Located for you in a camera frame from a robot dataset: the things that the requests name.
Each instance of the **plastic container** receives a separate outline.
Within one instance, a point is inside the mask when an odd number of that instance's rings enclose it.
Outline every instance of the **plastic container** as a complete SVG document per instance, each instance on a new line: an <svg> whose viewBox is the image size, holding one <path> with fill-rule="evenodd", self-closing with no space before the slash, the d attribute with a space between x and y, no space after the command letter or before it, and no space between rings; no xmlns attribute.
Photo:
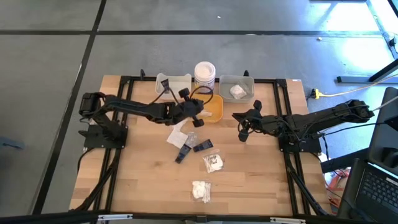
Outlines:
<svg viewBox="0 0 398 224"><path fill-rule="evenodd" d="M241 99L235 99L229 90L232 86L243 84L247 87L247 95ZM254 79L252 77L240 77L236 75L222 75L220 77L220 95L227 103L248 103L254 97Z"/></svg>
<svg viewBox="0 0 398 224"><path fill-rule="evenodd" d="M192 76L190 74L186 74L184 76L168 76L160 73L156 76L156 84L155 84L155 91L159 95L163 92L164 88L161 84L161 81L169 79L169 86L173 90L173 93L177 99L179 99L178 91L188 88L189 92L191 92L192 87ZM164 93L161 99L165 100L173 100L173 95L168 92Z"/></svg>
<svg viewBox="0 0 398 224"><path fill-rule="evenodd" d="M199 86L208 86L214 90L216 79L216 67L210 62L200 62L195 66L195 88ZM198 93L209 93L210 90L200 88Z"/></svg>
<svg viewBox="0 0 398 224"><path fill-rule="evenodd" d="M209 94L193 94L192 98L203 100L204 102L208 101L211 95ZM211 112L211 116L200 116L197 115L199 119L203 119L203 121L209 123L215 123L219 121L223 117L223 98L220 95L213 95L213 99L210 102L204 105L204 110Z"/></svg>

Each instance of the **clear plastic bin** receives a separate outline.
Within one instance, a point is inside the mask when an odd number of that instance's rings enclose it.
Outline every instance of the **clear plastic bin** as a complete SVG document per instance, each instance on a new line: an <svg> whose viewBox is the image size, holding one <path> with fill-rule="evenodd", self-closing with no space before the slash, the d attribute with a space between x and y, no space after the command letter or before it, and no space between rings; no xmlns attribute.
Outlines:
<svg viewBox="0 0 398 224"><path fill-rule="evenodd" d="M161 84L161 81L169 79L169 86L172 89L175 97L177 99L180 98L180 95L178 94L178 91L188 88L189 92L191 92L191 87L192 87L192 76L190 74L186 74L184 76L168 76L164 75L163 73L160 73L156 76L156 84L155 84L155 91L159 95L163 92L164 88ZM169 93L164 93L160 99L165 99L165 100L172 100L173 95Z"/></svg>
<svg viewBox="0 0 398 224"><path fill-rule="evenodd" d="M232 86L243 84L247 88L245 92L246 96L241 99L235 99L229 92ZM254 79L252 77L241 77L236 75L222 75L220 77L220 95L223 97L226 103L248 103L254 97Z"/></svg>

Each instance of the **orange tray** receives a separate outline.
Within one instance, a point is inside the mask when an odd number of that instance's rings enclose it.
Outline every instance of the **orange tray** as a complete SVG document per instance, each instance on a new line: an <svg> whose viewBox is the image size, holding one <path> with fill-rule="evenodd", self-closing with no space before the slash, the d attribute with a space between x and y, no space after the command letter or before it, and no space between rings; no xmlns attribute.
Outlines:
<svg viewBox="0 0 398 224"><path fill-rule="evenodd" d="M192 98L203 100L204 102L210 99L209 94L193 94ZM213 99L205 105L205 111L213 113L211 116L200 116L199 119L203 119L204 122L215 123L223 117L223 98L220 95L213 95Z"/></svg>

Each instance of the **gray floor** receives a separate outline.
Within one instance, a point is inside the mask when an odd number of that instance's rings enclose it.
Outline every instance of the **gray floor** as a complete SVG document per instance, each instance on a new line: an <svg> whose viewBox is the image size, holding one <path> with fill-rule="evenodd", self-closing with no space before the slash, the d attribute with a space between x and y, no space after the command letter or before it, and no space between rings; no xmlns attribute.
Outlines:
<svg viewBox="0 0 398 224"><path fill-rule="evenodd" d="M99 4L89 0L1 1L0 29L90 30ZM366 4L357 2L116 0L108 1L99 29L377 31L377 25ZM0 35L0 136L26 144L23 151L0 150L0 216L29 213L87 40L85 35ZM372 75L393 58L381 35L324 37L322 41L304 36L97 36L78 99L84 92L97 91L106 74L138 75L143 68L153 76L160 72L184 75L193 73L195 64L203 60L214 63L218 77L242 75L247 69L256 78L301 79L306 92L318 88L323 93L338 93L362 85L337 84L337 76ZM356 98L375 108L387 86L309 100L308 107L316 111ZM83 144L77 131L85 128L78 122L79 103L44 212L68 209ZM327 138L331 157L367 147L373 127L362 130L367 134L349 130Z"/></svg>

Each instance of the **small plastic bag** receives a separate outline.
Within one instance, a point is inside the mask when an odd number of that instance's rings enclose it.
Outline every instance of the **small plastic bag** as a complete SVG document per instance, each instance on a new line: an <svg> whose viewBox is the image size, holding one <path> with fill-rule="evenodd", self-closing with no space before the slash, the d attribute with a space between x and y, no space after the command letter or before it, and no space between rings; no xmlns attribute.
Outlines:
<svg viewBox="0 0 398 224"><path fill-rule="evenodd" d="M207 156L203 156L203 160L205 161L207 173L221 170L224 166L221 156L217 153L212 153Z"/></svg>
<svg viewBox="0 0 398 224"><path fill-rule="evenodd" d="M240 85L232 86L229 92L237 100L247 95L247 93L243 90L243 88Z"/></svg>
<svg viewBox="0 0 398 224"><path fill-rule="evenodd" d="M191 148L195 147L198 143L198 134L193 131L188 132L188 138L185 144Z"/></svg>
<svg viewBox="0 0 398 224"><path fill-rule="evenodd" d="M200 199L205 203L210 202L211 184L205 181L192 181L192 195L195 199Z"/></svg>
<svg viewBox="0 0 398 224"><path fill-rule="evenodd" d="M235 86L232 86L229 92L236 100L239 100L246 95L252 94L249 87L244 82L242 82L242 80L239 80Z"/></svg>

